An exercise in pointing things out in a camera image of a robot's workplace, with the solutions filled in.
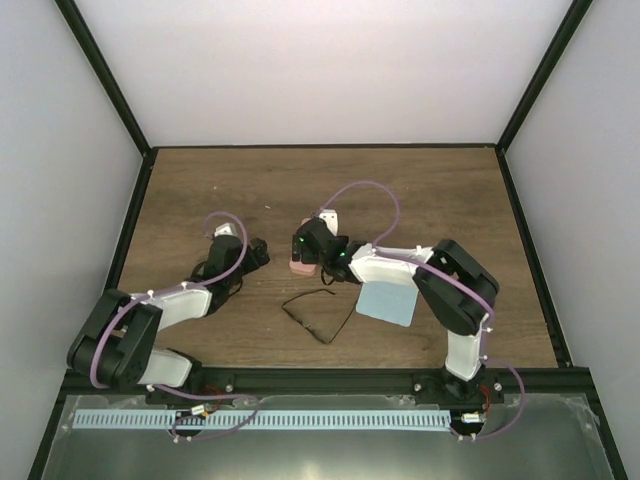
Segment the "pink glasses case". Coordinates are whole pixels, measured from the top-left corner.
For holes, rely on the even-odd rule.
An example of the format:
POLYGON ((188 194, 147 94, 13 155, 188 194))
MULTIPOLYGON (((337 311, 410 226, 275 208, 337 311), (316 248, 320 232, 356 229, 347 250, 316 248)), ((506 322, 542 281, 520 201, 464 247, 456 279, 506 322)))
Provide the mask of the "pink glasses case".
POLYGON ((300 256, 291 254, 289 270, 295 275, 311 277, 315 275, 317 265, 315 263, 303 263, 300 256))

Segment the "black sunglasses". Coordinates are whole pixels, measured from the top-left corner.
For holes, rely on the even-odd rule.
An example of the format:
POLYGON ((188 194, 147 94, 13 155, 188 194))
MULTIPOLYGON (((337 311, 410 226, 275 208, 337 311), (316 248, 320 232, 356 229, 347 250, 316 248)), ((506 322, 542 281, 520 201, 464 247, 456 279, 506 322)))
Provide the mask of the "black sunglasses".
POLYGON ((330 288, 306 290, 285 300, 280 308, 314 340, 330 345, 343 331, 356 304, 353 292, 330 288))

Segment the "light blue cleaning cloth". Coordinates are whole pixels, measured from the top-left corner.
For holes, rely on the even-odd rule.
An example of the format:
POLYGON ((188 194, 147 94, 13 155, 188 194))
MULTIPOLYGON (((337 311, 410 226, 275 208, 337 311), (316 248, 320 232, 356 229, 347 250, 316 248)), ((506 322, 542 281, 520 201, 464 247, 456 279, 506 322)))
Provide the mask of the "light blue cleaning cloth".
POLYGON ((417 297, 416 287, 388 282, 365 283, 355 311, 376 320, 409 327, 413 321, 417 297))

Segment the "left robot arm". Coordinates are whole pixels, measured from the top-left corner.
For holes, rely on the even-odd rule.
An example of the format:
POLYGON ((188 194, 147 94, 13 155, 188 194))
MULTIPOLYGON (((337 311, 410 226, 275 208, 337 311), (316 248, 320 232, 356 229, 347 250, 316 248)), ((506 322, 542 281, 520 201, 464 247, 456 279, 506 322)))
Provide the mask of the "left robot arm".
POLYGON ((196 402, 205 382, 192 371, 196 360, 175 350, 156 349, 158 332, 215 313, 241 288, 244 276, 269 261, 265 240, 253 238, 243 246, 238 237, 220 234, 212 240, 207 259, 165 293, 105 290, 72 342, 67 366, 89 376, 99 352, 95 377, 102 388, 161 384, 181 403, 196 402))

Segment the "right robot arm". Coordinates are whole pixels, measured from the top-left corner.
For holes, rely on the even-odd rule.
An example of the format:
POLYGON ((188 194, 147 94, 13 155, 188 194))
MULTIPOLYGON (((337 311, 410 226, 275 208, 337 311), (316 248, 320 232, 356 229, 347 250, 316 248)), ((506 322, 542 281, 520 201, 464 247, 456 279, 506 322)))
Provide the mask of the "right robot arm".
POLYGON ((487 361, 485 335, 495 318, 500 287, 457 242, 445 239, 434 247, 412 249, 382 247, 352 241, 325 219, 312 217, 293 234, 291 260, 318 267, 336 282, 360 286, 356 310, 372 318, 399 325, 413 318, 411 311, 366 307, 376 289, 384 300, 395 293, 408 294, 411 308, 422 297, 447 331, 445 393, 465 403, 479 392, 478 375, 487 361))

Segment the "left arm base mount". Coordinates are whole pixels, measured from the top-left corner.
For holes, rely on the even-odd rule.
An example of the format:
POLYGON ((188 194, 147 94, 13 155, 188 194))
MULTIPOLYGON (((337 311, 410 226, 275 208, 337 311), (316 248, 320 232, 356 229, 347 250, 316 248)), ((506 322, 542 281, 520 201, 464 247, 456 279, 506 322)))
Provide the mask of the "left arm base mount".
MULTIPOLYGON (((224 395, 233 392, 233 390, 227 390, 227 384, 232 379, 233 377, 220 378, 214 369, 203 367, 193 370, 187 377, 185 384, 177 387, 177 390, 198 397, 224 395)), ((158 389, 147 393, 146 400, 149 404, 169 406, 185 406, 202 403, 202 400, 191 400, 158 389)))

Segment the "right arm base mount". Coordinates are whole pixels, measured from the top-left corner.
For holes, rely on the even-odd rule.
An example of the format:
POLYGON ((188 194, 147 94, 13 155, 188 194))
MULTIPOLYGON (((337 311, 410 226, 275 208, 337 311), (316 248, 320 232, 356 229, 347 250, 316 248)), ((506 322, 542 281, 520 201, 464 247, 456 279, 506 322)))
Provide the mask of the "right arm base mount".
POLYGON ((444 367, 418 370, 411 375, 417 398, 443 408, 479 407, 486 398, 491 405, 503 404, 504 395, 494 388, 497 381, 497 375, 484 366, 471 380, 462 380, 444 367))

